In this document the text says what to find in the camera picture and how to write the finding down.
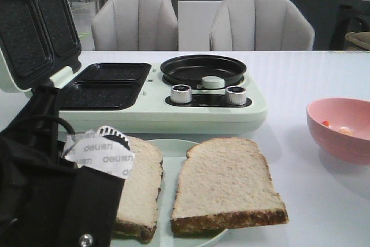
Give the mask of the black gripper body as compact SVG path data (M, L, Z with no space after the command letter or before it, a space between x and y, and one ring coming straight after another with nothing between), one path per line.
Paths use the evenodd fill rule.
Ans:
M75 164L71 196L58 232L58 246L109 246L124 181L135 154L119 130L68 135L62 157Z

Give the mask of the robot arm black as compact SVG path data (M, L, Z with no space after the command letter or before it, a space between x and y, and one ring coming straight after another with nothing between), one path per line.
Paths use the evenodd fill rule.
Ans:
M123 180L63 159L59 91L40 86L1 132L1 245L109 246Z

